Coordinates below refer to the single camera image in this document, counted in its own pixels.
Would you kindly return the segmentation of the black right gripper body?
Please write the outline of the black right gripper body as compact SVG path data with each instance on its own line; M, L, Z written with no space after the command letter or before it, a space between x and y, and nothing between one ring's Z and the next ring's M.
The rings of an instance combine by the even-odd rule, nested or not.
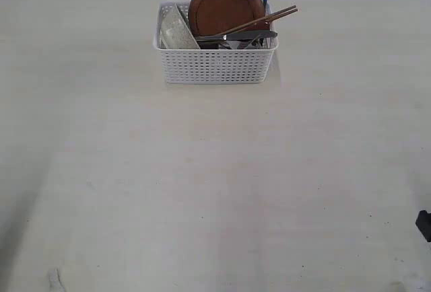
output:
M427 242L431 242L431 214L426 210L418 213L416 227Z

